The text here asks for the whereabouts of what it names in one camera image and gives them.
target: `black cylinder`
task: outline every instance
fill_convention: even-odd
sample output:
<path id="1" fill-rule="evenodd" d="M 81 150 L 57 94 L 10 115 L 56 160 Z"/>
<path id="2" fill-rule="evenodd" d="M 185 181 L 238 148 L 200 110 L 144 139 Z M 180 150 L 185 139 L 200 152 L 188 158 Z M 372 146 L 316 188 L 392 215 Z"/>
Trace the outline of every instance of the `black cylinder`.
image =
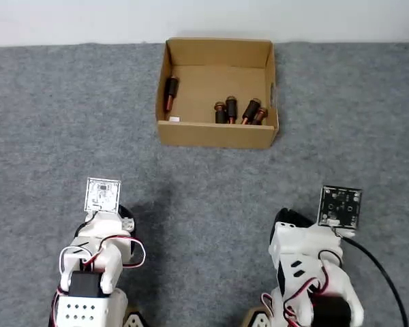
<path id="1" fill-rule="evenodd" d="M 251 121 L 256 115 L 259 108 L 260 108 L 260 101 L 258 99 L 251 99 L 250 103 L 248 104 L 247 109 L 245 109 L 245 112 L 243 114 L 243 119 L 247 118 L 249 121 Z"/>
<path id="2" fill-rule="evenodd" d="M 227 115 L 224 110 L 215 111 L 215 122 L 217 124 L 225 124 L 227 123 Z"/>
<path id="3" fill-rule="evenodd" d="M 236 120 L 238 116 L 237 100 L 234 97 L 228 97 L 226 100 L 226 107 L 227 115 Z"/>
<path id="4" fill-rule="evenodd" d="M 168 79 L 168 94 L 172 97 L 176 97 L 178 85 L 179 80 L 177 78 L 170 77 Z"/>

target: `cardboard box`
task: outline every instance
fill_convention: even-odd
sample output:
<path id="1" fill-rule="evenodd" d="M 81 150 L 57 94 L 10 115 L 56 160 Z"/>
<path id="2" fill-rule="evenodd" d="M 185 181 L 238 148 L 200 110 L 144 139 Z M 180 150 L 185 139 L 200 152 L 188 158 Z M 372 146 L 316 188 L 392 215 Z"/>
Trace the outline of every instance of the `cardboard box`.
<path id="1" fill-rule="evenodd" d="M 164 92 L 171 75 L 179 78 L 179 88 L 167 115 Z M 238 100 L 237 123 L 216 124 L 213 107 L 229 95 Z M 242 114 L 254 97 L 268 109 L 268 117 L 260 126 L 241 125 Z M 179 121 L 169 121 L 169 117 Z M 273 44 L 260 40 L 169 39 L 157 90 L 156 119 L 162 144 L 269 148 L 279 129 Z"/>

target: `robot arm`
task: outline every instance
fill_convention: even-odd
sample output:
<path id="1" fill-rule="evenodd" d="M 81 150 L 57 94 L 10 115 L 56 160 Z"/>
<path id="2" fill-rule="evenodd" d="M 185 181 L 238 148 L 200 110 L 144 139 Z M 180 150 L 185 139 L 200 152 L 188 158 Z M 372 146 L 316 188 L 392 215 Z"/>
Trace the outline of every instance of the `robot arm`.
<path id="1" fill-rule="evenodd" d="M 347 326 L 363 323 L 363 308 L 350 278 L 342 270 L 341 238 L 331 228 L 311 223 L 282 209 L 276 217 L 269 253 L 279 287 L 271 292 L 272 327 L 311 326 L 315 310 L 341 311 Z"/>
<path id="2" fill-rule="evenodd" d="M 124 268 L 145 261 L 134 237 L 131 212 L 119 205 L 120 182 L 89 178 L 85 222 L 59 256 L 61 280 L 52 302 L 51 327 L 122 327 L 127 297 L 116 288 Z M 130 264 L 134 245 L 139 263 Z"/>

